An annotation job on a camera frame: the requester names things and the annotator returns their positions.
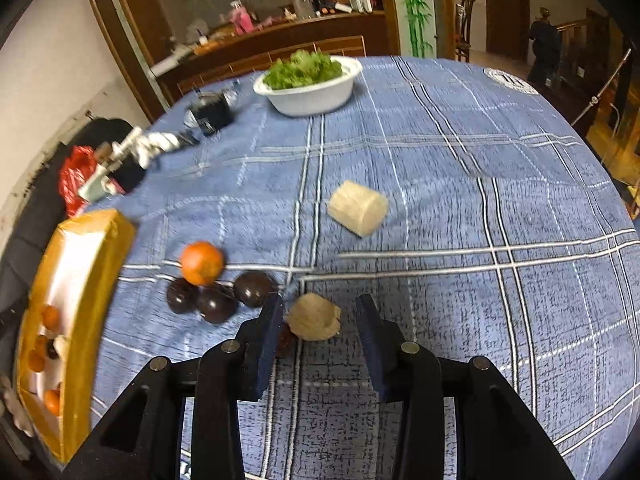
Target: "round table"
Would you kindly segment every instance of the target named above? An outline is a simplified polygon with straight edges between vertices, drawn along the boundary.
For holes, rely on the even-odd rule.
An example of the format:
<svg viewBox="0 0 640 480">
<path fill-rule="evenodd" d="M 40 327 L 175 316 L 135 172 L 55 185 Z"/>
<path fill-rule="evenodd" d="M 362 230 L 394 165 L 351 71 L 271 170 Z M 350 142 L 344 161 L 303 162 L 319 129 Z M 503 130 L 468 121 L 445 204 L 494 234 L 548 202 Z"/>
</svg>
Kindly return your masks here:
<svg viewBox="0 0 640 480">
<path fill-rule="evenodd" d="M 276 361 L 262 400 L 240 404 L 248 478 L 390 477 L 399 410 L 370 386 L 353 315 L 365 292 L 437 356 L 489 357 L 576 478 L 597 478 L 638 415 L 640 381 L 640 242 L 613 184 L 513 76 L 448 60 L 362 64 L 348 104 L 310 118 L 280 115 L 252 91 L 255 75 L 242 78 L 233 124 L 163 155 L 134 192 L 98 205 L 138 234 L 104 327 L 94 424 L 151 357 L 198 357 L 257 315 L 241 307 L 214 326 L 166 306 L 182 248 L 203 239 L 228 254 L 221 280 L 266 270 L 288 306 L 316 292 L 342 309 L 338 336 L 300 343 Z M 151 129 L 183 129 L 194 99 Z M 388 197 L 370 237 L 326 212 L 345 180 Z M 450 404 L 446 423 L 454 478 Z"/>
</svg>

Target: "red plastic bag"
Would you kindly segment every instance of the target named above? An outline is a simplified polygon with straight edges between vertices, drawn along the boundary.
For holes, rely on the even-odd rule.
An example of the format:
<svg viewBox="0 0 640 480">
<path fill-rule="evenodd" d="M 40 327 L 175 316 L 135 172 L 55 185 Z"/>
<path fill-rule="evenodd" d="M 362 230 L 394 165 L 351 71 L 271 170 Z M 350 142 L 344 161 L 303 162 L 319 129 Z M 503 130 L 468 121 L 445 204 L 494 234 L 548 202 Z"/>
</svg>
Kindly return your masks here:
<svg viewBox="0 0 640 480">
<path fill-rule="evenodd" d="M 58 193 L 65 201 L 66 214 L 69 218 L 81 213 L 87 204 L 86 200 L 78 196 L 78 190 L 94 174 L 97 165 L 94 149 L 90 146 L 74 146 L 71 157 L 65 159 L 59 173 Z M 118 192 L 124 193 L 116 182 L 114 184 Z"/>
</svg>

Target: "leafy greens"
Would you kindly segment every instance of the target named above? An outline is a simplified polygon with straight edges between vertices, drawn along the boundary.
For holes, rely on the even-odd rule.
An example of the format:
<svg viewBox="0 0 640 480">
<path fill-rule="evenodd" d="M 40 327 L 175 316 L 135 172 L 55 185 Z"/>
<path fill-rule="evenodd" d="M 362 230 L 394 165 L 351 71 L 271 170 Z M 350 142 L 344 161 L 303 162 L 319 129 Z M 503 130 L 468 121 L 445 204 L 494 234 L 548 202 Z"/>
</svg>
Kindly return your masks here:
<svg viewBox="0 0 640 480">
<path fill-rule="evenodd" d="M 277 60 L 271 65 L 264 83 L 272 90 L 300 88 L 335 79 L 342 75 L 342 66 L 327 54 L 297 50 L 289 61 Z"/>
</svg>

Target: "small orange fruit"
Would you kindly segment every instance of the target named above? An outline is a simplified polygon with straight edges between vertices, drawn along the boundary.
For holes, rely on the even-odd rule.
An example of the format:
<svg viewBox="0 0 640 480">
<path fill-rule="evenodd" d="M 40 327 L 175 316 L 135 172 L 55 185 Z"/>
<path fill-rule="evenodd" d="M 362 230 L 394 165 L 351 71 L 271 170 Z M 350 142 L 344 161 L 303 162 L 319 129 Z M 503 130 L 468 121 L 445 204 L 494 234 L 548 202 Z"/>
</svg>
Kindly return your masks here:
<svg viewBox="0 0 640 480">
<path fill-rule="evenodd" d="M 35 350 L 30 350 L 27 356 L 27 366 L 32 372 L 40 373 L 44 370 L 44 357 Z"/>
<path fill-rule="evenodd" d="M 47 330 L 55 332 L 60 326 L 60 311 L 52 305 L 47 305 L 42 311 L 42 324 Z"/>
<path fill-rule="evenodd" d="M 55 416 L 60 416 L 60 391 L 46 390 L 44 392 L 44 405 Z"/>
<path fill-rule="evenodd" d="M 35 346 L 36 354 L 40 357 L 47 356 L 47 336 L 44 334 L 40 334 L 36 337 L 36 346 Z"/>
<path fill-rule="evenodd" d="M 191 285 L 211 285 L 225 267 L 225 257 L 219 248 L 201 240 L 184 248 L 180 264 L 184 279 Z"/>
</svg>

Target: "black chair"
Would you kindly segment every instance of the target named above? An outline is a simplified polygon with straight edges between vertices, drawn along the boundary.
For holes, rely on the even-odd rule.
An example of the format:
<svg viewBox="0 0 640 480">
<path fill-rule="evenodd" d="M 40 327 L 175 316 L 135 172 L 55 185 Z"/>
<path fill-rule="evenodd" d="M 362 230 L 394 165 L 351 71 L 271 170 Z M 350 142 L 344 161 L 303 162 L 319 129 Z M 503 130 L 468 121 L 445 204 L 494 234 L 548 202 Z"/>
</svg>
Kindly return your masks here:
<svg viewBox="0 0 640 480">
<path fill-rule="evenodd" d="M 467 63 L 471 51 L 471 13 L 474 1 L 462 0 L 462 4 L 456 5 L 456 55 L 458 61 L 464 57 Z"/>
</svg>

